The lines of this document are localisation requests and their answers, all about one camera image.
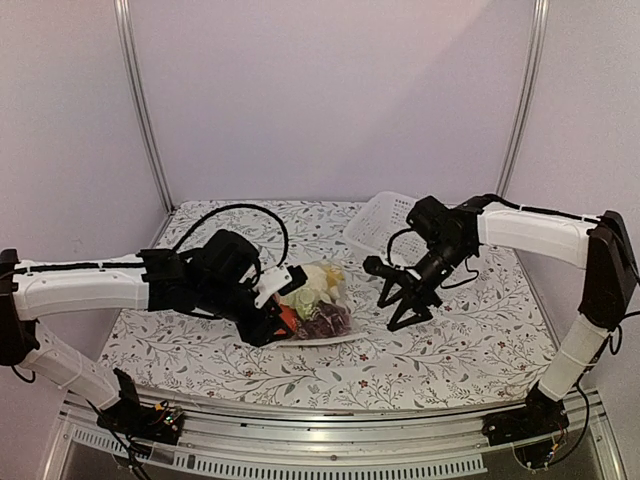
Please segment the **white plastic basket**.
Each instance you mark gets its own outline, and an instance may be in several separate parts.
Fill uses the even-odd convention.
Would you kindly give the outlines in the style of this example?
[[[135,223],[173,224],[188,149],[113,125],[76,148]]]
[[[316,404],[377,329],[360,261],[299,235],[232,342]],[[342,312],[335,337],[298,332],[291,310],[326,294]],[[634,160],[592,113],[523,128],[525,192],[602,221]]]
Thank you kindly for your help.
[[[383,191],[365,202],[343,230],[343,238],[354,257],[354,269],[363,274],[368,256],[386,259],[391,236],[409,225],[407,215],[416,203],[409,196]],[[397,237],[391,247],[391,262],[401,267],[416,264],[427,253],[421,237],[410,231]]]

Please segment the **clear zip top bag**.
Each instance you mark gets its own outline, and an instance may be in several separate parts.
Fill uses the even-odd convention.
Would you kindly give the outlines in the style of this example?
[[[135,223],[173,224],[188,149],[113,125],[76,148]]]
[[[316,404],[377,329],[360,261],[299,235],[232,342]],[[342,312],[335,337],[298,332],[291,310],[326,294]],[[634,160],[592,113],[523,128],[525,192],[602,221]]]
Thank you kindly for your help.
[[[292,331],[277,347],[321,347],[362,339],[365,332],[352,316],[346,275],[341,265],[321,260],[302,265],[305,284],[276,296],[281,318]]]

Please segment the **white green cauliflower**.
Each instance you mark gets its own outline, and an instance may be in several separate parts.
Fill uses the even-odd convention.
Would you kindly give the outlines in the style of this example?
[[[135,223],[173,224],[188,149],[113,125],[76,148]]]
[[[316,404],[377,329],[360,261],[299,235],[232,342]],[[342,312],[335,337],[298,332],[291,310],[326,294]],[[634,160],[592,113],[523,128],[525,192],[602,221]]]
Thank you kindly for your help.
[[[331,303],[327,271],[315,264],[302,266],[307,276],[305,284],[295,291],[282,296],[280,304],[293,309],[302,320],[310,319],[320,302]]]

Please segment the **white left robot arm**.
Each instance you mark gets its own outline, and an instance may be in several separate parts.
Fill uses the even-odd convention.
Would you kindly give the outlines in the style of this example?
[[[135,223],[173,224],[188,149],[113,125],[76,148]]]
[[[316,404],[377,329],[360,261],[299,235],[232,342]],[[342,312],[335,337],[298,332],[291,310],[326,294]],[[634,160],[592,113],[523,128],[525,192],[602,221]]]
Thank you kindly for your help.
[[[128,434],[148,426],[131,377],[106,370],[40,325],[41,318],[105,309],[174,311],[235,324],[262,347],[292,336],[278,304],[305,285],[300,266],[263,268],[241,235],[217,231],[202,247],[145,249],[112,260],[45,264],[1,253],[1,364],[20,366],[85,398]]]

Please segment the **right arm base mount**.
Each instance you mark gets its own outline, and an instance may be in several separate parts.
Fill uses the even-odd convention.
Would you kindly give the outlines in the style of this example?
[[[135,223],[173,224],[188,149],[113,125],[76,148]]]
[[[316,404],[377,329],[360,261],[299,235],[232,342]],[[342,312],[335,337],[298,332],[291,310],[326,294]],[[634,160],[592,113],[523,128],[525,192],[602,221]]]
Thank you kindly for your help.
[[[523,406],[484,416],[481,433],[495,446],[559,432],[568,426],[563,401],[551,400],[534,389]]]

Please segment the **yellow corn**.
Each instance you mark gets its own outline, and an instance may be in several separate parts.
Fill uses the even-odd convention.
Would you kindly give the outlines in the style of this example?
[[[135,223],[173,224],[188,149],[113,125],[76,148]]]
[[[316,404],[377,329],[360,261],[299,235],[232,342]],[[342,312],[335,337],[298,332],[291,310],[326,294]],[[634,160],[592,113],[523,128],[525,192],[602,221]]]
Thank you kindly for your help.
[[[345,275],[343,269],[336,264],[322,266],[325,274],[327,286],[330,292],[339,296],[344,291]]]

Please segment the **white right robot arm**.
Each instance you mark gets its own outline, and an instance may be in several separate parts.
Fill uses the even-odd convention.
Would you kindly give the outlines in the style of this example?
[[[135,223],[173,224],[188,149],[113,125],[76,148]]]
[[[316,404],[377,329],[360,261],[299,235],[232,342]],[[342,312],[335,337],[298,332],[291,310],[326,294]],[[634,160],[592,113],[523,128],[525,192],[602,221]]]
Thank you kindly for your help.
[[[621,322],[632,315],[628,306],[639,284],[639,269],[623,218],[615,211],[579,216],[485,194],[455,207],[425,197],[414,204],[406,223],[427,246],[416,264],[396,266],[389,256],[369,256],[363,263],[368,274],[384,281],[378,306],[396,308],[387,324],[390,331],[431,320],[432,308],[442,304],[437,289],[483,246],[522,250],[584,271],[577,317],[532,389],[536,399],[517,415],[524,435],[539,435],[555,420],[552,402],[579,382]]]

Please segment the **orange pumpkin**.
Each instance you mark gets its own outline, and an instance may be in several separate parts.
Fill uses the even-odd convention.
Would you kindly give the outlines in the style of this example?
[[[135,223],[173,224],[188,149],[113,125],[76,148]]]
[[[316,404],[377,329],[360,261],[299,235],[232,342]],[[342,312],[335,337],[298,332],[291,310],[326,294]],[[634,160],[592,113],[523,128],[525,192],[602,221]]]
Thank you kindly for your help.
[[[294,309],[286,305],[280,305],[281,313],[280,318],[292,332],[296,332],[298,329],[298,317]]]

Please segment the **dark red grape bunch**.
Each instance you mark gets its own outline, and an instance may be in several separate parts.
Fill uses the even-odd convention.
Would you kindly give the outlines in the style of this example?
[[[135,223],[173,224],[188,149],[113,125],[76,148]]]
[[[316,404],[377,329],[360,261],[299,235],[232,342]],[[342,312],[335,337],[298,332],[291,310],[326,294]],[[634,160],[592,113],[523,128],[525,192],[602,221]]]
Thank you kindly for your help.
[[[326,340],[352,333],[351,314],[345,306],[320,302],[314,315],[302,320],[298,337],[302,340]]]

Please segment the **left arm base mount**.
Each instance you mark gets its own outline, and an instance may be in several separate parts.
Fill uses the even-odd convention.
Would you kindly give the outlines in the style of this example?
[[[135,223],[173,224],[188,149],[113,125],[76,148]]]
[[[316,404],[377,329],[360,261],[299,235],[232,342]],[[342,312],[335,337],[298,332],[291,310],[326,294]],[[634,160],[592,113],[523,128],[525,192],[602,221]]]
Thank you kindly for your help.
[[[169,406],[166,401],[146,406],[121,399],[98,412],[97,425],[105,430],[173,446],[179,442],[185,421],[184,410],[179,406]]]

